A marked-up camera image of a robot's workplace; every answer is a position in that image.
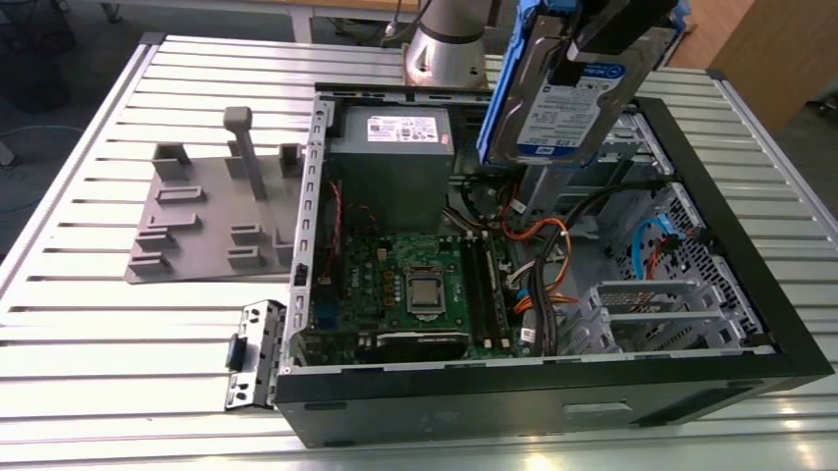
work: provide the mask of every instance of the white label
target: white label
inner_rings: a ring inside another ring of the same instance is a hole
[[[523,122],[519,151],[563,155],[579,147],[599,116],[597,100],[614,89],[625,73],[618,64],[589,64],[577,86],[551,85],[545,77]]]
[[[527,327],[522,329],[522,340],[527,343],[535,343],[535,329]]]
[[[367,120],[370,142],[439,142],[437,120],[429,117],[373,116]]]
[[[517,213],[519,214],[525,213],[525,209],[526,209],[525,204],[514,198],[513,198],[513,201],[510,201],[510,207],[515,210]]]

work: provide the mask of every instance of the wooden desk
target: wooden desk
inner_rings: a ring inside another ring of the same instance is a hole
[[[267,13],[288,15],[294,26],[296,42],[312,42],[312,18],[348,18],[389,22],[398,0],[118,0],[103,3],[151,5],[156,7],[195,8],[228,12]],[[399,21],[411,22],[417,18],[419,0],[403,0]]]
[[[722,71],[777,132],[838,75],[838,1],[693,0],[693,17],[669,64]]]

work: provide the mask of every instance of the hard drive label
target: hard drive label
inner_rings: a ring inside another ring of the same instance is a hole
[[[577,86],[551,85],[545,77],[519,134],[519,152],[545,156],[571,153],[599,116],[597,100],[625,75],[625,66],[595,63],[586,66]]]

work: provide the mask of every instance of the slotted aluminum work surface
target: slotted aluminum work surface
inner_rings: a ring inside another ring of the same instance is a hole
[[[499,58],[489,62],[494,79]],[[401,70],[399,53],[381,49],[175,36],[139,47],[0,273],[0,462],[240,470],[838,467],[834,376],[681,427],[527,439],[306,450],[279,414],[222,413],[239,308],[284,301],[287,290],[270,277],[136,287],[120,280],[155,142],[186,142],[196,158],[226,155],[223,110],[242,105],[254,110],[259,147],[303,142],[315,81],[399,84]],[[642,93],[669,104],[838,362],[833,219],[726,83],[666,70]]]

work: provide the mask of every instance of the wooden cabinet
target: wooden cabinet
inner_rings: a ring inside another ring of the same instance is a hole
[[[778,131],[838,75],[838,1],[693,0],[693,18],[669,64],[722,71]]]

